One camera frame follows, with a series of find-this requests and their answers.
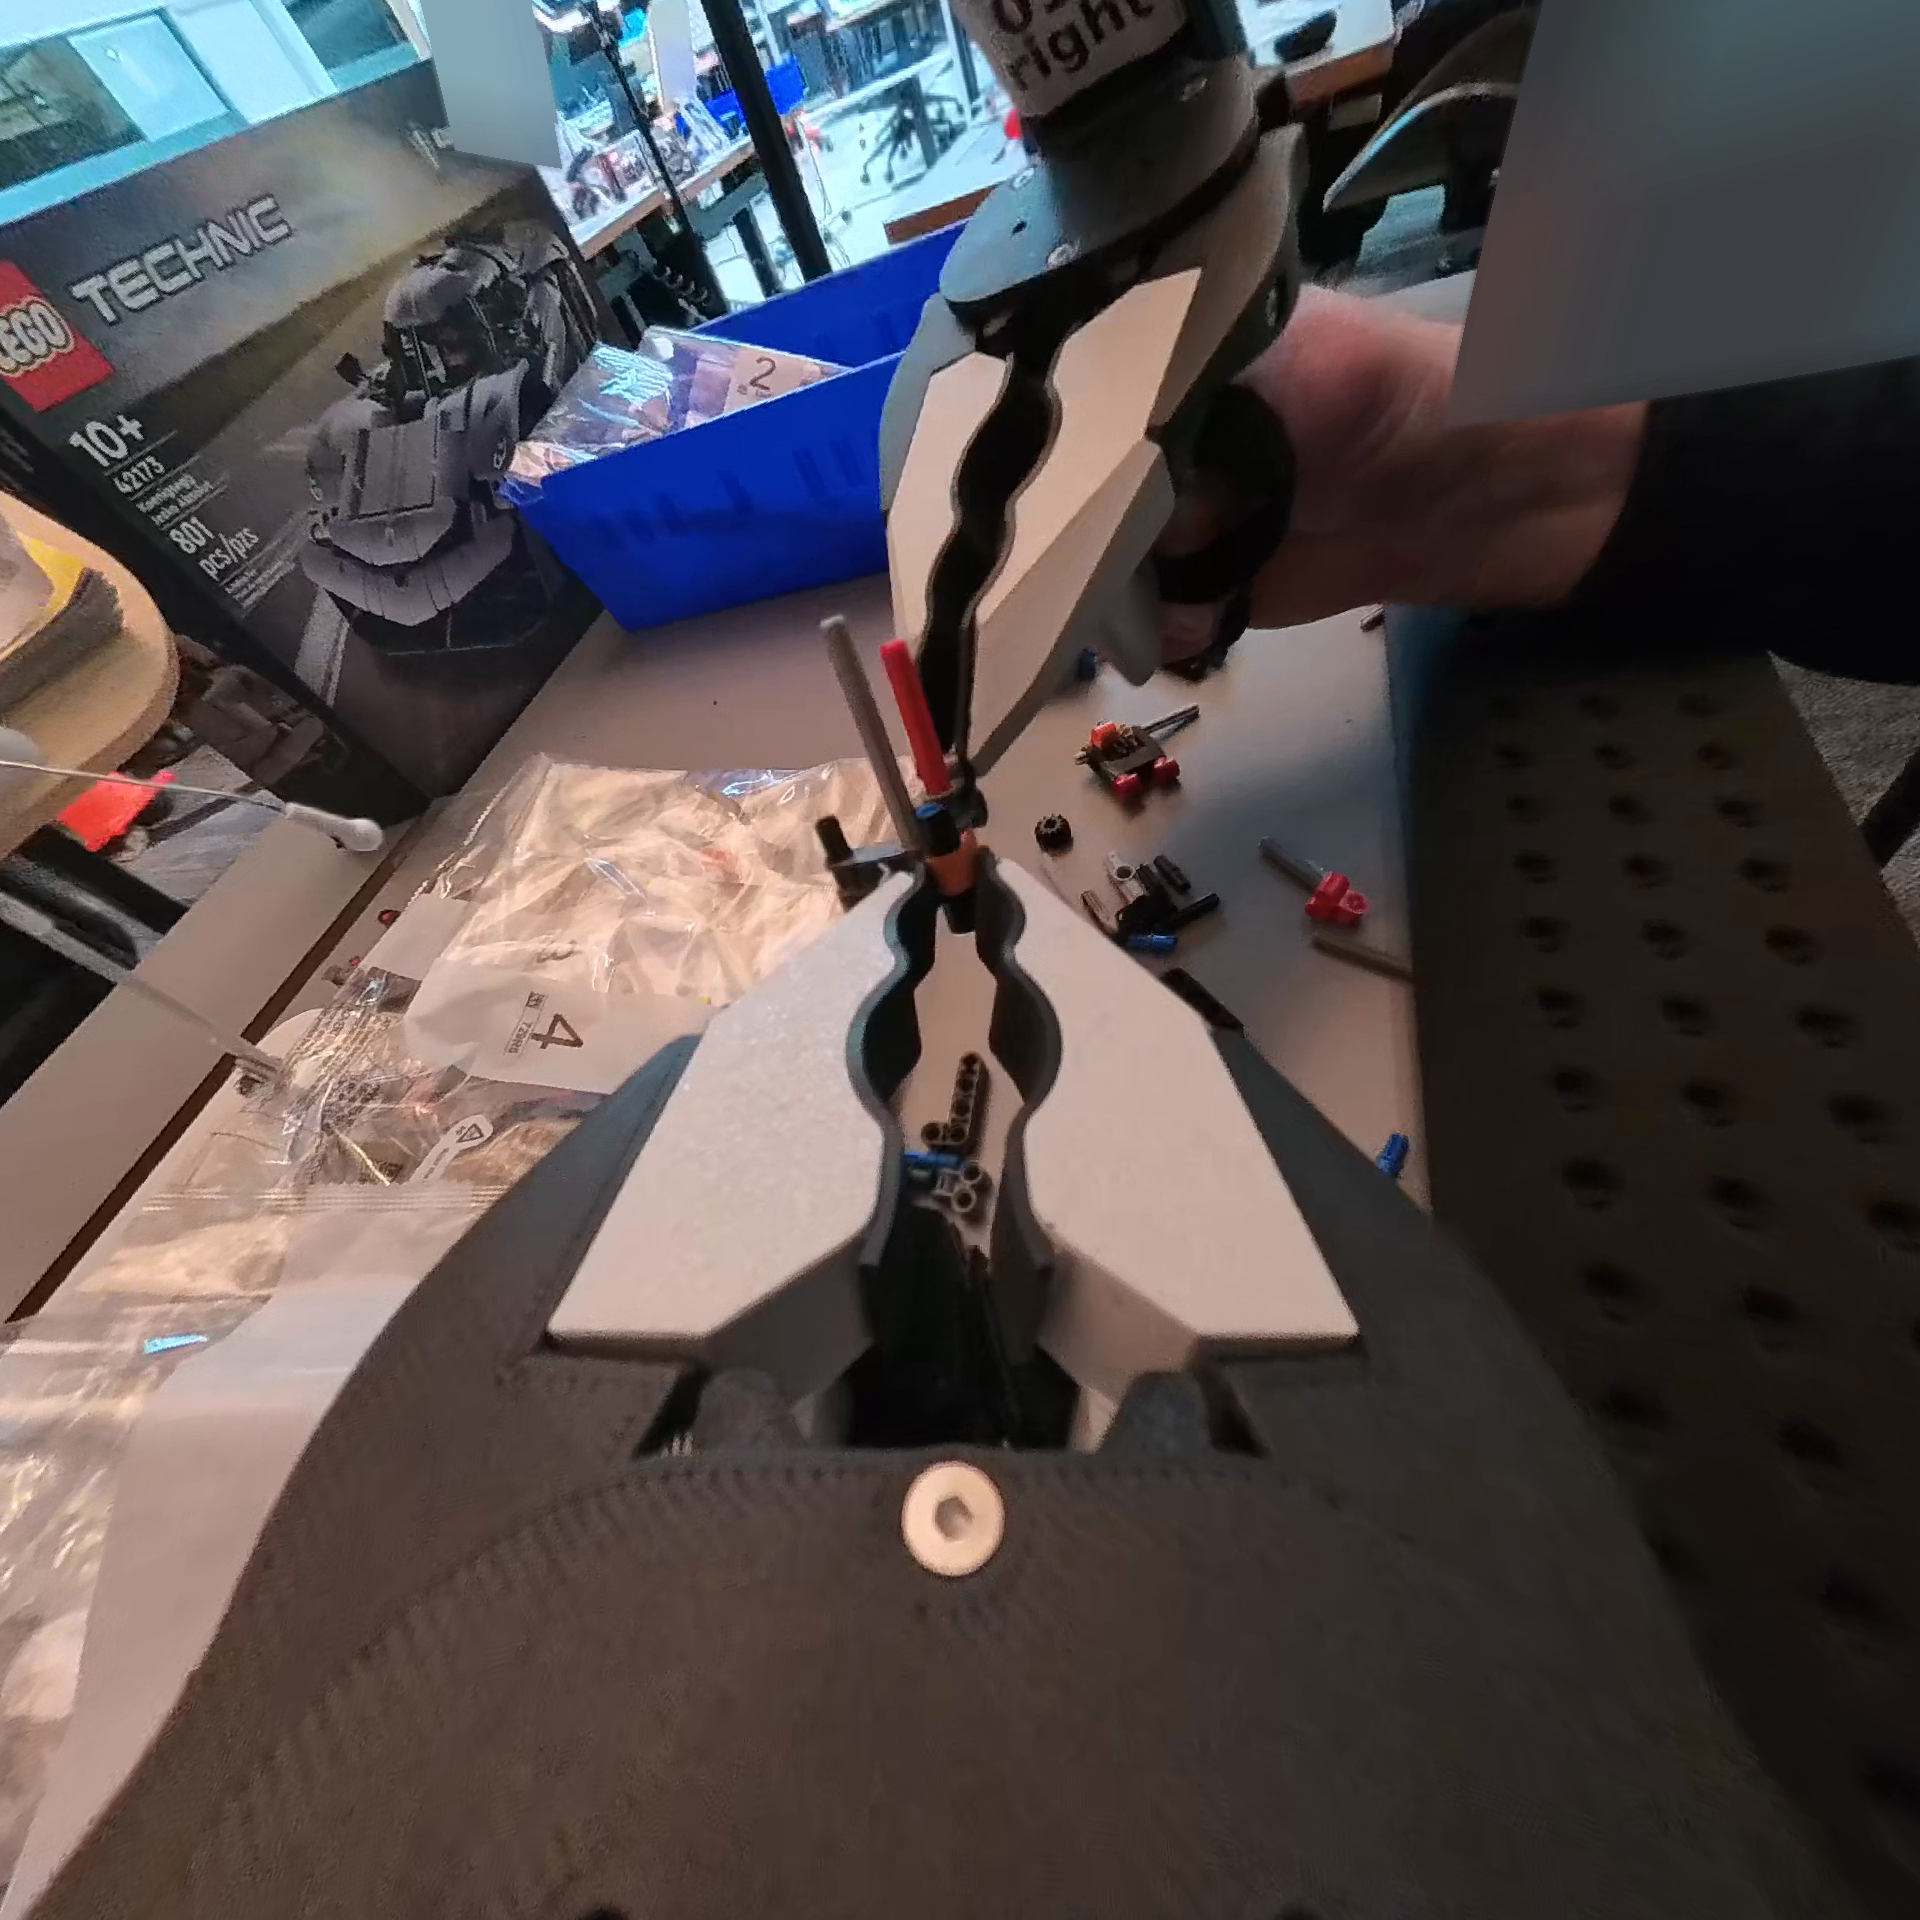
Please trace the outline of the grey axle with black bush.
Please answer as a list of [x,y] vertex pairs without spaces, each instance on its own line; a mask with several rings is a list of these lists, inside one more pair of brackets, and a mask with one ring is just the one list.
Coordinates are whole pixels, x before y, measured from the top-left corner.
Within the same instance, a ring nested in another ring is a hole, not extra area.
[[889,844],[853,848],[837,815],[826,813],[816,822],[826,865],[832,878],[840,904],[850,911],[876,893],[891,873],[916,868],[928,852],[928,835],[920,815],[884,719],[869,672],[858,653],[848,621],[829,615],[823,627],[823,644],[843,702],[855,719],[866,764],[879,784],[888,820],[895,827]]

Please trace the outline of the red lego knob on axle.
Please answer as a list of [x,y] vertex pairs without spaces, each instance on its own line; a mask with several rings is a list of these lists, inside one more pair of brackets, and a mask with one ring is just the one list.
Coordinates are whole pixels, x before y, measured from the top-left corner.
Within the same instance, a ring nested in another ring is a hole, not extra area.
[[1368,895],[1343,870],[1297,854],[1272,837],[1261,837],[1261,861],[1303,893],[1303,913],[1322,927],[1357,927],[1370,913]]

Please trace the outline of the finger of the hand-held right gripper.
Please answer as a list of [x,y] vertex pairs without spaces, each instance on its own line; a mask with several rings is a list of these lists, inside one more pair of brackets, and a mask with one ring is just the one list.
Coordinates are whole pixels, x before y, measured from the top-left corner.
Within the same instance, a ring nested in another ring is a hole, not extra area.
[[915,399],[888,510],[895,638],[920,669],[933,743],[985,775],[1050,659],[1047,592],[1017,537],[1017,500],[1050,451],[1050,368],[1036,352],[964,352]]
[[1149,560],[1172,483],[1148,428],[1199,281],[1201,269],[1148,279],[1061,350],[1052,437],[975,605],[960,755],[976,775],[1009,755],[1082,652],[1099,652],[1135,686],[1162,668]]

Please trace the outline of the black lego set box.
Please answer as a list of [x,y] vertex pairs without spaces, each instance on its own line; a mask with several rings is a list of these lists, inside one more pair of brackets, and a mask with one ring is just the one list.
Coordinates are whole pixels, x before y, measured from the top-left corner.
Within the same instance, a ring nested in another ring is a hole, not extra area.
[[203,659],[196,726],[380,824],[458,790],[592,621],[509,499],[611,312],[431,64],[5,223],[5,487]]

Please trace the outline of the cluttered workbench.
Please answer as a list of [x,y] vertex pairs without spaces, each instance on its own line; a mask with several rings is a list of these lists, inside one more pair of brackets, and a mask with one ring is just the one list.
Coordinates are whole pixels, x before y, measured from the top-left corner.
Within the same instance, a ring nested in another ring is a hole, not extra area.
[[[760,168],[757,151],[747,136],[741,136],[728,144],[721,153],[711,156],[701,168],[676,185],[679,204],[685,209],[713,206],[716,196],[725,187],[737,185],[754,168]],[[600,256],[652,219],[674,212],[674,200],[660,183],[636,190],[624,200],[609,200],[580,219],[575,219],[567,212],[567,206],[570,192],[565,190],[559,207],[567,215],[567,232],[584,256]]]

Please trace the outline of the black metal post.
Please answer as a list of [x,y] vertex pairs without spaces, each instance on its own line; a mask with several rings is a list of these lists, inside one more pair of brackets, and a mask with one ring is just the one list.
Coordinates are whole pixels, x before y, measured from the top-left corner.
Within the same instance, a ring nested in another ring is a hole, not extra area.
[[765,68],[741,1],[701,1],[721,65],[728,68],[744,126],[749,134],[769,196],[776,206],[784,240],[805,281],[832,275],[826,237],[815,217],[797,159],[789,147],[783,109],[776,102]]

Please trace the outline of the scattered loose lego pieces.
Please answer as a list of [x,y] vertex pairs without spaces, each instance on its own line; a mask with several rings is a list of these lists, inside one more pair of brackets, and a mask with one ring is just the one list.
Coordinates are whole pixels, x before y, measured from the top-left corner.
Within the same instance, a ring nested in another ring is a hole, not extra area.
[[[1119,936],[1119,947],[1148,957],[1168,957],[1180,933],[1220,908],[1216,893],[1196,895],[1185,870],[1165,854],[1148,861],[1109,854],[1107,876],[1111,901],[1099,893],[1082,893],[1080,901],[1103,935]],[[1199,1012],[1216,1033],[1243,1035],[1241,1022],[1183,966],[1171,966],[1162,984]],[[954,1076],[948,1113],[921,1124],[920,1139],[908,1139],[903,1152],[903,1177],[913,1192],[931,1195],[931,1201],[952,1216],[972,1216],[988,1190],[989,1175],[976,1161],[984,1141],[984,1124],[989,1097],[989,1067],[981,1051],[964,1051]],[[1140,1123],[1163,1131],[1165,1102],[1135,1102]],[[1383,1177],[1399,1182],[1410,1153],[1410,1141],[1393,1133],[1377,1152],[1377,1167]]]

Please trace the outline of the yellow instruction booklet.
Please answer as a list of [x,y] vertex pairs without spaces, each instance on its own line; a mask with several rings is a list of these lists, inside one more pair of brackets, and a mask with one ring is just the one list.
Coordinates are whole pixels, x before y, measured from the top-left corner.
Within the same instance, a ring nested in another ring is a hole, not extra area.
[[113,583],[3,520],[3,713],[67,679],[122,632]]

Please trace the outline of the black perforated office chair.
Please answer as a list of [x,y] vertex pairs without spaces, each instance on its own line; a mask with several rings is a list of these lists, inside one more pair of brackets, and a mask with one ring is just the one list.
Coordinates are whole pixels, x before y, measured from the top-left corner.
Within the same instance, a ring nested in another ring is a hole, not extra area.
[[1915,947],[1763,655],[1399,609],[1426,1182],[1715,1689],[1915,1915]]

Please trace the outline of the person's right hand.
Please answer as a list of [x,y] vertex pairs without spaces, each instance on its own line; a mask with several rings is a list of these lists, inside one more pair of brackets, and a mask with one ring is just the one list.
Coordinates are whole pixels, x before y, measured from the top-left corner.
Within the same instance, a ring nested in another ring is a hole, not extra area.
[[1643,399],[1453,423],[1460,324],[1311,285],[1247,383],[1295,445],[1287,535],[1251,621],[1282,631],[1372,605],[1553,608],[1613,533]]

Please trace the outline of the pile of lego part bags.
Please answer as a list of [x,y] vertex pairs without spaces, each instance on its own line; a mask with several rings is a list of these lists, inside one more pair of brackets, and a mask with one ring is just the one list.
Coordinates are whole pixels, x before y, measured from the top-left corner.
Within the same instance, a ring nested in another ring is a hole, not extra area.
[[666,1040],[819,936],[837,904],[815,824],[835,812],[881,817],[848,759],[530,759],[443,835],[317,1012],[272,1033],[279,1078],[216,1095],[76,1276],[5,1329],[5,1881],[76,1709],[147,1404],[288,1286],[356,1267],[416,1281]]

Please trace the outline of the orange red object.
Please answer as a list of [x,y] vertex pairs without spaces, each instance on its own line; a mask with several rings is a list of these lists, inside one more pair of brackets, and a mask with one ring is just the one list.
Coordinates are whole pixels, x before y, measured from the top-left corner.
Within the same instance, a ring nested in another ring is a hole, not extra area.
[[104,779],[71,800],[56,822],[88,852],[107,854],[167,815],[175,785],[175,769],[149,782]]

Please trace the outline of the blue plastic storage bin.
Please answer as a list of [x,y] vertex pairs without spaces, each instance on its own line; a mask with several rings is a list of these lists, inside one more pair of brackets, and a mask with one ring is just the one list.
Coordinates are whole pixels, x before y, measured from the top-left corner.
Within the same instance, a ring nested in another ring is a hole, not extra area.
[[881,414],[957,232],[721,318],[832,375],[560,471],[521,518],[632,632],[883,571]]

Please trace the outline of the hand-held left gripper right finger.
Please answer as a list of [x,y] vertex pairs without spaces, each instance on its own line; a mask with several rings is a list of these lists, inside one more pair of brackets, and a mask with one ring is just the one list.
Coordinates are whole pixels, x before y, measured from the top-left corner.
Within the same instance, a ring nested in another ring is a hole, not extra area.
[[1015,861],[988,861],[989,1051],[1017,1092],[992,1267],[1019,1357],[1098,1444],[1149,1375],[1360,1353],[1215,1025]]

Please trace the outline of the crumpled clear plastic bag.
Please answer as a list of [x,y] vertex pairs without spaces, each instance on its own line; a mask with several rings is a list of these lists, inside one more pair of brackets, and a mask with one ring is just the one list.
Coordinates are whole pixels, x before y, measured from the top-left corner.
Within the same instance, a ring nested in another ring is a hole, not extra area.
[[551,473],[668,438],[842,372],[837,364],[803,352],[655,327],[636,350],[592,347],[517,445],[508,476],[519,487],[540,489]]

